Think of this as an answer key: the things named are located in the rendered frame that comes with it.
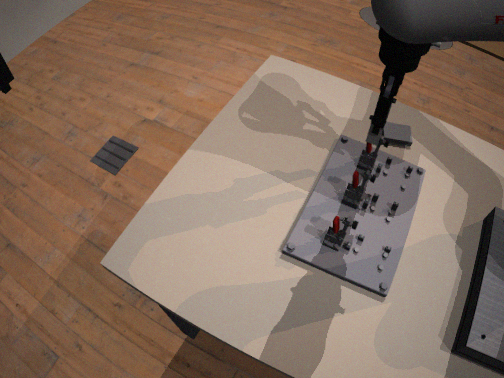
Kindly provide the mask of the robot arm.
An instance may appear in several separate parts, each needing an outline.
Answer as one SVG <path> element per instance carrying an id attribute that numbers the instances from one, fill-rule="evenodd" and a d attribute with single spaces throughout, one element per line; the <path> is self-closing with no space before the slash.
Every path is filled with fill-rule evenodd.
<path id="1" fill-rule="evenodd" d="M 424 56 L 440 42 L 504 42 L 504 0 L 371 0 L 371 6 L 380 41 L 403 56 Z"/>

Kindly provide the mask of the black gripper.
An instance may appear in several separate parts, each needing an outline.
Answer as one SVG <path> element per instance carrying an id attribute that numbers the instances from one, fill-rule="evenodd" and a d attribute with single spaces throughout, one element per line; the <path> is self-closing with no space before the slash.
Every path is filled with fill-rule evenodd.
<path id="1" fill-rule="evenodd" d="M 366 142 L 376 146 L 379 143 L 392 103 L 396 103 L 394 96 L 398 93 L 405 73 L 415 71 L 421 59 L 421 57 L 413 58 L 397 54 L 385 47 L 382 42 L 379 50 L 379 58 L 386 67 L 382 75 L 383 79 L 380 86 L 380 95 L 374 116 L 370 115 L 369 117 L 369 119 L 371 119 L 371 125 L 366 138 Z"/>

